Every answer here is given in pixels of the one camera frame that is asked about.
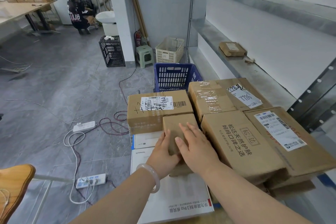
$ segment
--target left hand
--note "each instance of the left hand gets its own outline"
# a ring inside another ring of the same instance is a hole
[[[160,179],[165,178],[180,161],[178,155],[170,156],[168,146],[170,141],[170,130],[163,132],[157,141],[152,154],[146,164],[154,168]]]

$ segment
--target black plastic crate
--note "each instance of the black plastic crate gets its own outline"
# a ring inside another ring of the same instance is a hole
[[[105,40],[104,37],[105,35],[100,39],[99,45],[106,67],[124,67],[125,60],[119,36],[113,36],[114,40]]]

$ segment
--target person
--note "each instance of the person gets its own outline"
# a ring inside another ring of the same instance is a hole
[[[90,8],[84,7],[79,0],[68,1],[68,13],[72,25],[77,28],[80,35],[83,35],[82,29],[90,34],[88,27],[95,22],[95,13]]]
[[[179,126],[188,142],[187,146],[181,138],[175,138],[184,161],[203,178],[235,224],[312,224],[220,162],[198,127],[189,123],[187,127]],[[166,177],[180,161],[178,155],[169,155],[169,141],[168,130],[161,135],[146,162],[160,179]],[[155,184],[153,175],[147,169],[139,168],[70,223],[88,224],[99,219],[101,224],[135,224]]]

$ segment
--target stool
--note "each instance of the stool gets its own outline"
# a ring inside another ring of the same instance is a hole
[[[53,181],[74,183],[73,179],[38,175],[35,174],[35,171],[35,167],[29,164],[0,169],[0,224],[6,224],[8,222],[9,218],[21,203],[27,191],[28,184],[32,180],[49,181],[48,187],[43,195],[32,224],[36,224],[37,222],[37,218],[41,213]]]
[[[153,49],[148,45],[139,46],[136,48],[136,60],[141,68],[147,64],[153,64]]]

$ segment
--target fire extinguisher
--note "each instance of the fire extinguisher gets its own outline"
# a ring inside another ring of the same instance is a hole
[[[139,47],[141,45],[141,34],[140,31],[136,31],[134,33],[134,40],[135,40],[135,45]]]

